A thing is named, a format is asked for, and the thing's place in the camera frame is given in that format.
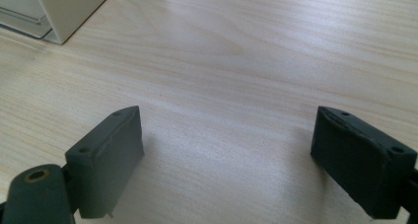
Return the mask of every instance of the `light wood grain surface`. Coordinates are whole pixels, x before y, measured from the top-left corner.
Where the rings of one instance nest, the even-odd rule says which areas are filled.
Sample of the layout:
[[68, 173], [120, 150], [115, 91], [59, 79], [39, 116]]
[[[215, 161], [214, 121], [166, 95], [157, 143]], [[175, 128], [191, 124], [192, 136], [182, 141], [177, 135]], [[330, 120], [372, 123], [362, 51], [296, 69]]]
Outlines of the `light wood grain surface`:
[[369, 223], [310, 156], [316, 109], [418, 149], [417, 52], [418, 0], [107, 0], [62, 46], [1, 30], [0, 200], [138, 105], [114, 219], [77, 223]]

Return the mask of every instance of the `mounting hole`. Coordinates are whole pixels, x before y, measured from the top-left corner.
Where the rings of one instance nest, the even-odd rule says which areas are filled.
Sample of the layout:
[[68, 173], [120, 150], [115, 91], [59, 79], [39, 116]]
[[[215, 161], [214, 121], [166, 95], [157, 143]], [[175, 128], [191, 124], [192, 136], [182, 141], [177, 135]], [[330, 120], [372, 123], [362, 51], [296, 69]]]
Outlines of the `mounting hole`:
[[403, 149], [398, 148], [398, 147], [391, 147], [391, 150], [392, 150], [393, 152], [403, 153]]
[[80, 150], [79, 150], [79, 152], [80, 153], [87, 153], [87, 152], [89, 152], [90, 151], [90, 149], [89, 148], [81, 148]]
[[47, 176], [49, 176], [48, 169], [36, 170], [36, 171], [29, 173], [27, 176], [25, 176], [25, 182], [36, 183], [38, 181], [45, 179]]

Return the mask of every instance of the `black plastic bracket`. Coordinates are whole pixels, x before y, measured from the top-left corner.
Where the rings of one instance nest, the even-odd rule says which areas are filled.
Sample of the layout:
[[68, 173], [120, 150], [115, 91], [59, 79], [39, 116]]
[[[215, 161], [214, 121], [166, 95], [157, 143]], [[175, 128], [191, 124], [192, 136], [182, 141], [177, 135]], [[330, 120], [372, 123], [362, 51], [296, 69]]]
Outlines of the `black plastic bracket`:
[[72, 224], [111, 215], [144, 155], [138, 107], [112, 113], [65, 153], [67, 164], [31, 168], [10, 184], [0, 224]]
[[394, 219], [400, 206], [418, 214], [417, 153], [337, 109], [319, 107], [312, 156], [375, 219]]

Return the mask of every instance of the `wooden table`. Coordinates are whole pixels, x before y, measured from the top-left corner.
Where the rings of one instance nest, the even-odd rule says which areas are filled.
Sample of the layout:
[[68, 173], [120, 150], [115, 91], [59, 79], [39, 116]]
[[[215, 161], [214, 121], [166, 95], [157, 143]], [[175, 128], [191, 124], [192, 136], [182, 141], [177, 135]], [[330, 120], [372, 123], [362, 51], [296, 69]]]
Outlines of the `wooden table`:
[[418, 149], [417, 52], [418, 0], [107, 0], [64, 45], [1, 30], [0, 200], [138, 105], [114, 219], [77, 223], [370, 223], [310, 156], [316, 109]]

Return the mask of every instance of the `table surface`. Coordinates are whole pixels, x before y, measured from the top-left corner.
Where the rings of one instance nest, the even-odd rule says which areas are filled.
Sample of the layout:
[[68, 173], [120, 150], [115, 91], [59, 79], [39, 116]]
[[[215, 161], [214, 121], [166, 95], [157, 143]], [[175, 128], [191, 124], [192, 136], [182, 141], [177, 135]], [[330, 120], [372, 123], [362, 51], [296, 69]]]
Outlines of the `table surface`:
[[107, 0], [64, 45], [1, 30], [0, 200], [138, 105], [114, 218], [77, 223], [370, 223], [310, 156], [316, 110], [418, 149], [417, 52], [418, 0]]

